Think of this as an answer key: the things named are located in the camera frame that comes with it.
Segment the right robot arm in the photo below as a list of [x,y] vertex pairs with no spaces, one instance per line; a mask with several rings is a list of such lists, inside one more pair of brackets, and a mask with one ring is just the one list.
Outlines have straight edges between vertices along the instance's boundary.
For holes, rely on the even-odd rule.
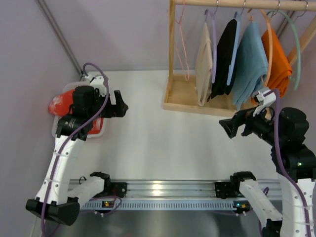
[[242,136],[257,135],[271,145],[271,157],[276,167],[282,194],[282,212],[274,208],[250,171],[230,176],[230,189],[245,197],[259,219],[264,237],[313,237],[313,189],[316,184],[316,156],[304,144],[309,129],[306,115],[296,108],[283,108],[279,114],[266,118],[266,112],[254,114],[254,109],[242,110],[219,124],[229,138],[234,138],[240,126]]

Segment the purple hanger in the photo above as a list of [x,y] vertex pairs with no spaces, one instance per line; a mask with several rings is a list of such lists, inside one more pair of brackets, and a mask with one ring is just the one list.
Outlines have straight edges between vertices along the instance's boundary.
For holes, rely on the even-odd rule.
[[215,15],[219,6],[219,1],[216,1],[216,9],[213,13],[209,11],[209,9],[205,10],[205,22],[207,22],[208,16],[212,19],[212,38],[213,38],[213,51],[212,51],[212,59],[213,59],[213,67],[212,67],[212,79],[211,83],[214,84],[216,79],[216,70],[217,70],[217,32],[216,32],[216,21]]

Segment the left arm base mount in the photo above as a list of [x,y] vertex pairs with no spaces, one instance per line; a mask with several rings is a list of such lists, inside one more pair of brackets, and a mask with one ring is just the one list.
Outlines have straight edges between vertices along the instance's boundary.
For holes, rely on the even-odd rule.
[[125,197],[127,193],[126,182],[111,182],[106,188],[106,196]]

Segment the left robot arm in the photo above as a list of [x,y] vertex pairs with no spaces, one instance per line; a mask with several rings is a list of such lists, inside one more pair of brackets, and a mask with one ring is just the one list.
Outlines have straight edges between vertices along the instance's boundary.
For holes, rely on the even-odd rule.
[[122,118],[128,106],[121,92],[114,91],[116,103],[109,94],[102,96],[98,88],[78,86],[72,93],[68,113],[58,121],[55,147],[43,184],[34,199],[27,200],[26,209],[41,219],[71,226],[80,209],[92,198],[112,194],[114,186],[108,174],[92,172],[76,188],[69,190],[72,169],[87,140],[93,122],[98,118]]

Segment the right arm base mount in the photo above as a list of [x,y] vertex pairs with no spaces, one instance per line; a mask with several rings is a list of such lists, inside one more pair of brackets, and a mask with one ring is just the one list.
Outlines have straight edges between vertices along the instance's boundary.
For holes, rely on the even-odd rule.
[[227,199],[236,198],[238,196],[238,192],[230,182],[215,182],[214,187],[217,198]]

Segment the beige trousers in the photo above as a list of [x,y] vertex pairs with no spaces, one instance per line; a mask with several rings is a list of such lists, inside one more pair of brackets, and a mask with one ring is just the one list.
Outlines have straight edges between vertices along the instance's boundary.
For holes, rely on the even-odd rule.
[[207,23],[204,23],[195,65],[197,103],[199,106],[203,106],[205,104],[210,85],[212,67],[213,60],[210,34]]

